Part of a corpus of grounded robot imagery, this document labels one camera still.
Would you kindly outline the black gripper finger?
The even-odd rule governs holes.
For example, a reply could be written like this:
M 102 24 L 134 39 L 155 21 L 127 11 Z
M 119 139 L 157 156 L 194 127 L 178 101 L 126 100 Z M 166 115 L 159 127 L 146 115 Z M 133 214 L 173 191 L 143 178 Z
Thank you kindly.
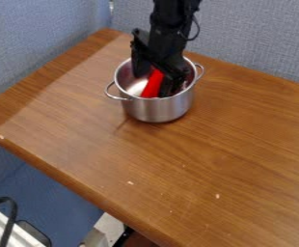
M 131 66 L 137 78 L 145 76 L 151 68 L 150 51 L 145 47 L 134 45 L 131 47 Z
M 191 69 L 189 68 L 185 58 L 181 57 L 165 63 L 162 70 L 165 79 L 161 85 L 159 97 L 170 97 L 181 90 L 187 76 L 191 74 Z

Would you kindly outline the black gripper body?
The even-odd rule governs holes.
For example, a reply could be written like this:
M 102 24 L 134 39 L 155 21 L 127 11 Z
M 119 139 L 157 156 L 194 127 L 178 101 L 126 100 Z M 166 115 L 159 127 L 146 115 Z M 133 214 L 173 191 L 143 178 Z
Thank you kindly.
M 135 28 L 131 46 L 149 49 L 151 64 L 167 63 L 174 58 L 183 57 L 183 50 L 190 37 L 195 12 L 201 9 L 203 0 L 154 0 L 154 11 L 150 15 L 151 29 Z

